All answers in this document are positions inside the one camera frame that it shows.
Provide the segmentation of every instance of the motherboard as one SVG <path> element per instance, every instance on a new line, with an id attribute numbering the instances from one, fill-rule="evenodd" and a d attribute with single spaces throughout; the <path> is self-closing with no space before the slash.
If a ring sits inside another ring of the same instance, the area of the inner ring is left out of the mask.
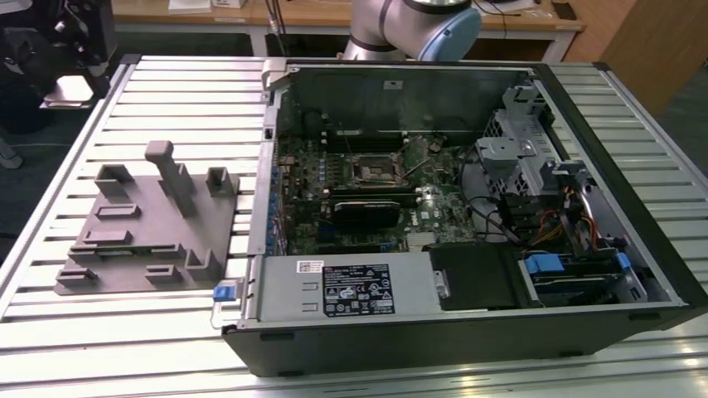
<path id="1" fill-rule="evenodd" d="M 287 255 L 421 251 L 471 242 L 456 181 L 468 147 L 433 132 L 285 137 L 277 146 Z"/>

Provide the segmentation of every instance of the desk leg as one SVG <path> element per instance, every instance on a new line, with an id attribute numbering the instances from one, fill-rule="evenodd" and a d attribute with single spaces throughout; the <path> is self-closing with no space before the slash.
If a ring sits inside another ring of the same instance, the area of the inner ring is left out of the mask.
<path id="1" fill-rule="evenodd" d="M 268 27 L 248 27 L 253 56 L 268 56 L 268 45 L 265 44 L 267 35 Z"/>
<path id="2" fill-rule="evenodd" d="M 557 32 L 556 38 L 551 42 L 549 48 L 543 55 L 543 62 L 547 64 L 563 62 L 576 32 Z"/>

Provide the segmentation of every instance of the warning label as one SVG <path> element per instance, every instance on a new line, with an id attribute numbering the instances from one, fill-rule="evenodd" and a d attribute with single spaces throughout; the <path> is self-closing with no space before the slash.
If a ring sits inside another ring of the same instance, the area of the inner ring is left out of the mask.
<path id="1" fill-rule="evenodd" d="M 396 313 L 388 264 L 321 267 L 321 292 L 331 318 Z"/>

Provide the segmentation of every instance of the blue latch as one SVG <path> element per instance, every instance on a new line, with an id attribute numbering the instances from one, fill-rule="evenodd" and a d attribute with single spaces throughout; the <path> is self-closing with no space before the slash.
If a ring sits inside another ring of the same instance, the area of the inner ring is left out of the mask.
<path id="1" fill-rule="evenodd" d="M 217 286 L 213 288 L 213 295 L 211 297 L 215 303 L 236 301 L 236 286 Z"/>
<path id="2" fill-rule="evenodd" d="M 523 262 L 527 265 L 529 274 L 536 274 L 539 272 L 563 272 L 565 270 L 559 255 L 531 255 Z"/>
<path id="3" fill-rule="evenodd" d="M 617 259 L 617 262 L 620 263 L 621 270 L 632 268 L 632 261 L 629 261 L 629 258 L 624 253 L 617 253 L 615 256 Z"/>

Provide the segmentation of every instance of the slotted metal table surface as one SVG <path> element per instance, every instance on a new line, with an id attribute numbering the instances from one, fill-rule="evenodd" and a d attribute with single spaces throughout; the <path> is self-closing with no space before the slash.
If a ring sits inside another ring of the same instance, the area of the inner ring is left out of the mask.
<path id="1" fill-rule="evenodd" d="M 228 276 L 245 271 L 263 59 L 145 56 L 121 66 L 0 269 L 0 396 L 705 396 L 708 317 L 589 357 L 259 379 L 211 328 L 211 291 L 61 297 L 52 291 L 104 163 L 156 174 L 144 144 L 175 142 L 191 172 L 241 176 Z M 708 189 L 612 73 L 553 71 L 696 277 L 708 283 Z M 577 151 L 557 127 L 568 153 Z"/>

